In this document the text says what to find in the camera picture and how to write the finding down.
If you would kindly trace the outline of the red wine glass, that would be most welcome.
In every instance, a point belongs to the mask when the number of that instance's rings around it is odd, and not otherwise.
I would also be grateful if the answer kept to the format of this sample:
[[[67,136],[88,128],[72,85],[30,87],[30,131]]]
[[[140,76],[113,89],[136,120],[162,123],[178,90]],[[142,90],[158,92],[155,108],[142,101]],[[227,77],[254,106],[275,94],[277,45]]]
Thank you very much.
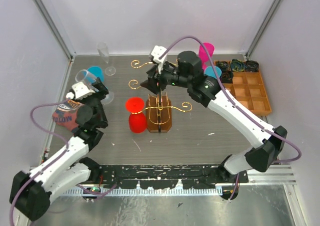
[[[133,133],[142,133],[147,128],[147,119],[143,112],[144,100],[141,97],[130,97],[125,103],[125,108],[130,112],[128,118],[129,128]]]

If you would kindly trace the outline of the clear front wine glass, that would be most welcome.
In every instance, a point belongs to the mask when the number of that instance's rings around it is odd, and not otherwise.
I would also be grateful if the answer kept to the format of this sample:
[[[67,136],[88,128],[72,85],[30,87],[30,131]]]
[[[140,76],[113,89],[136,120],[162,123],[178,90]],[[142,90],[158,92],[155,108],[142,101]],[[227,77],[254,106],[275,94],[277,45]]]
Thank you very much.
[[[85,83],[93,83],[96,81],[96,77],[95,75],[93,75],[92,73],[90,73],[87,69],[84,70],[80,70],[76,76],[75,76],[75,81],[79,82],[79,81],[84,81]],[[106,97],[101,101],[101,103],[103,105],[107,105],[110,104],[113,100],[114,100],[114,93],[110,90],[108,90],[109,93],[106,95]]]

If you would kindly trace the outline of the clear wine glass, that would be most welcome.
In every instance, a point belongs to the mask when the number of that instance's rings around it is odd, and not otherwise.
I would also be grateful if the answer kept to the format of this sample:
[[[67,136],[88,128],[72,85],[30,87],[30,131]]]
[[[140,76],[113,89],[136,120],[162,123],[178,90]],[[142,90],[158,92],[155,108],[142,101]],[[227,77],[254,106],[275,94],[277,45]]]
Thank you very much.
[[[96,81],[96,77],[95,75],[93,75],[92,73],[90,73],[87,69],[84,70],[80,70],[76,76],[75,76],[75,81],[79,82],[79,81],[84,81],[85,83],[93,83]],[[101,103],[103,105],[107,105],[110,104],[113,100],[114,100],[114,93],[110,90],[108,90],[109,93],[106,95],[106,97],[101,101]]]
[[[109,49],[106,43],[99,42],[97,44],[97,51],[102,58],[102,60],[107,64],[107,68],[105,69],[105,74],[107,76],[113,76],[116,73],[116,68],[114,66],[110,66],[110,54]]]

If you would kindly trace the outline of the light blue wine glass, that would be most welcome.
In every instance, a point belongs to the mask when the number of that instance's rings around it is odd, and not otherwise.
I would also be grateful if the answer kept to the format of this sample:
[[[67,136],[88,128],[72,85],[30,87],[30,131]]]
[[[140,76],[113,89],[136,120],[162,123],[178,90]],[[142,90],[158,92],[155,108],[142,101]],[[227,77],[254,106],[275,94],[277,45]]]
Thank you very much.
[[[216,72],[217,72],[217,75],[218,77],[220,78],[221,75],[222,75],[222,71],[219,67],[217,66],[214,66]],[[213,67],[212,66],[207,66],[204,70],[204,74],[207,75],[207,76],[210,76],[210,77],[213,77],[213,78],[216,78],[216,74],[214,73],[214,70],[213,70]]]
[[[87,69],[90,73],[95,75],[96,77],[99,77],[102,82],[105,81],[104,72],[101,67],[99,66],[91,66]]]

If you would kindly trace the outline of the pink wine glass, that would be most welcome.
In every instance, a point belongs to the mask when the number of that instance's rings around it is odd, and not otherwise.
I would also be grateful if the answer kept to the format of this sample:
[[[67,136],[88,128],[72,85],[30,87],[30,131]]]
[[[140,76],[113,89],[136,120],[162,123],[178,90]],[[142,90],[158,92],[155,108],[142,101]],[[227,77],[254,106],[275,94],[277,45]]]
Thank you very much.
[[[199,50],[198,50],[198,57],[201,59],[202,61],[202,69],[205,70],[207,65],[206,62],[210,60],[210,58],[212,57],[214,51],[215,51],[215,47],[213,44],[208,43],[208,42],[204,42],[204,47],[200,46]]]

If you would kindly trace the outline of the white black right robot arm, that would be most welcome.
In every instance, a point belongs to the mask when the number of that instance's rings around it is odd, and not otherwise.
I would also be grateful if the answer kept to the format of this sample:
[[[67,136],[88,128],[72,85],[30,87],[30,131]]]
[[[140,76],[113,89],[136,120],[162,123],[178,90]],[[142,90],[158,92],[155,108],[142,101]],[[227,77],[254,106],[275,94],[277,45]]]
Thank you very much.
[[[164,51],[164,47],[158,46],[152,50],[149,58],[153,67],[147,71],[147,80],[140,85],[154,94],[167,85],[186,88],[193,100],[222,116],[248,140],[249,149],[227,157],[219,165],[223,182],[230,183],[239,172],[249,169],[266,172],[282,151],[287,130],[260,120],[216,78],[205,75],[202,61],[195,52],[179,53],[177,66],[174,66],[163,56]]]

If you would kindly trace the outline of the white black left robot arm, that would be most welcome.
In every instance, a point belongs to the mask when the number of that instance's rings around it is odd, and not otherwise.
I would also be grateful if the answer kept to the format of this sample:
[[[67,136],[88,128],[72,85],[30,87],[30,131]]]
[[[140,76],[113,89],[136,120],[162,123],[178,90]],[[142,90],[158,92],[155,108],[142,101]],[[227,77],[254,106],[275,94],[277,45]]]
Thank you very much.
[[[34,123],[40,130],[60,138],[65,145],[38,167],[14,176],[9,196],[10,225],[14,225],[15,209],[34,222],[68,188],[85,181],[98,182],[100,166],[86,155],[99,144],[103,136],[101,129],[108,126],[101,103],[108,94],[108,88],[99,77],[92,82],[79,81],[72,85],[64,101],[75,101],[80,107],[75,118],[78,128],[69,140]]]

